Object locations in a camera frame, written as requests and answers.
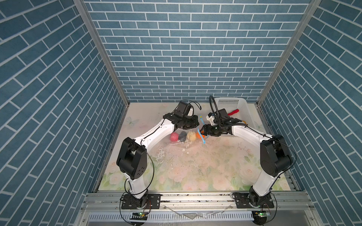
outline floral tabletop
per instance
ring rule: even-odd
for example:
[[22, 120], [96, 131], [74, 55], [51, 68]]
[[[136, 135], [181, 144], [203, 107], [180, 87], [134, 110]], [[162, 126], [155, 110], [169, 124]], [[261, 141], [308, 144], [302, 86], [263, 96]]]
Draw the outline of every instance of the floral tabletop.
[[[163, 114], [171, 112], [175, 106], [175, 103], [130, 105], [99, 190], [125, 189], [125, 177], [115, 163], [122, 141], [127, 136], [135, 138], [148, 131], [161, 120]], [[195, 110], [195, 114], [206, 116], [210, 106], [201, 106], [202, 111]], [[248, 106], [255, 128], [265, 132], [254, 105]], [[155, 166], [155, 177], [150, 190], [248, 191], [261, 172], [260, 150], [239, 137], [208, 137], [206, 144], [200, 139], [174, 143], [169, 137], [168, 135], [148, 151]], [[145, 184], [151, 181], [152, 171], [152, 163], [148, 159], [147, 169], [143, 174]], [[273, 190], [290, 191], [284, 175], [274, 184]]]

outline back wall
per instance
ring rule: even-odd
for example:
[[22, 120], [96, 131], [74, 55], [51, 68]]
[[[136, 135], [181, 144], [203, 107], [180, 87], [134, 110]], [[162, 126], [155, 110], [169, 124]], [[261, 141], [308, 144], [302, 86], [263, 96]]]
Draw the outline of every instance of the back wall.
[[310, 0], [86, 1], [131, 101], [255, 102]]

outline black mounting plate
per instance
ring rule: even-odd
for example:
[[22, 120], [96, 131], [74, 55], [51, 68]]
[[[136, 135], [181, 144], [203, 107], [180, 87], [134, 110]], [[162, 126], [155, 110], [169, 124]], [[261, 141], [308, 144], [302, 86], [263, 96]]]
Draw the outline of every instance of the black mounting plate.
[[[161, 194], [148, 194], [145, 209], [146, 211], [147, 209], [150, 209], [150, 202], [148, 200], [151, 201], [151, 209], [160, 208]], [[121, 209], [137, 209], [136, 205], [131, 204], [131, 196], [129, 194], [125, 194], [123, 196]]]
[[[235, 192], [233, 193], [233, 197], [235, 199], [236, 207], [238, 209], [246, 209], [246, 208], [255, 208], [254, 206], [250, 205], [249, 199], [248, 199], [249, 193], [240, 193]], [[270, 193], [266, 195], [266, 200], [264, 203], [265, 208], [274, 208], [273, 200], [270, 196]]]

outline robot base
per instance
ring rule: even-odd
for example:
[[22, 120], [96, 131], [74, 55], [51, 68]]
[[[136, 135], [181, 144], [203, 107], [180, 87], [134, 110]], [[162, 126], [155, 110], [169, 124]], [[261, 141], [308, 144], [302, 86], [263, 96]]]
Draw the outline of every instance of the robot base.
[[139, 209], [139, 208], [145, 208], [150, 209], [150, 202], [151, 201], [151, 209], [159, 209], [160, 208], [160, 199], [161, 199], [161, 195], [160, 194], [145, 194], [146, 197], [146, 206], [144, 207], [144, 205], [142, 206], [142, 204], [140, 204], [138, 202], [138, 199], [136, 199], [134, 196], [130, 196], [129, 194], [125, 194], [123, 196], [123, 202], [122, 202], [122, 206], [121, 209]]
[[[232, 194], [233, 198], [235, 199], [236, 207], [238, 209], [246, 209], [246, 208], [258, 208], [257, 206], [253, 206], [250, 204], [250, 200], [248, 198], [249, 193], [240, 193], [234, 192]], [[266, 199], [263, 205], [264, 208], [274, 208], [273, 200], [270, 196], [270, 193], [266, 195]]]

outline metal corner beam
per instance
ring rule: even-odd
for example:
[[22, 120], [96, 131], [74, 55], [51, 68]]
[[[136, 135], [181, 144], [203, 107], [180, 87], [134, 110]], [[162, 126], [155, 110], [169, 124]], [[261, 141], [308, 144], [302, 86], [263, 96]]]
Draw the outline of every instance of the metal corner beam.
[[101, 38], [98, 35], [97, 29], [94, 26], [91, 15], [89, 14], [87, 7], [84, 4], [84, 0], [73, 0], [73, 1], [80, 14], [80, 17], [83, 19], [83, 22], [88, 29], [88, 32], [89, 32], [94, 44], [96, 45], [96, 47], [98, 49], [99, 54], [101, 55], [101, 58], [102, 58], [104, 64], [106, 65], [106, 68], [107, 68], [122, 100], [124, 101], [126, 107], [128, 107], [130, 102], [128, 101], [128, 98], [122, 89], [121, 83], [119, 82], [117, 74], [111, 63], [111, 60], [109, 59], [109, 56], [106, 52], [106, 49], [103, 46]]
[[268, 94], [268, 92], [272, 88], [272, 85], [274, 84], [275, 80], [279, 76], [280, 71], [282, 70], [285, 63], [287, 62], [291, 52], [293, 51], [299, 38], [303, 34], [303, 31], [307, 27], [314, 12], [317, 10], [320, 2], [321, 2], [321, 0], [311, 0], [309, 5], [307, 6], [305, 13], [303, 14], [300, 22], [298, 23], [297, 27], [295, 28], [295, 32], [293, 33], [292, 37], [290, 38], [290, 41], [289, 41], [287, 47], [285, 48], [282, 56], [280, 57], [279, 62], [276, 64], [274, 71], [272, 72], [268, 82], [265, 84], [265, 87], [256, 102], [258, 105], [261, 105], [262, 102], [264, 101], [264, 99], [266, 98], [266, 95]]

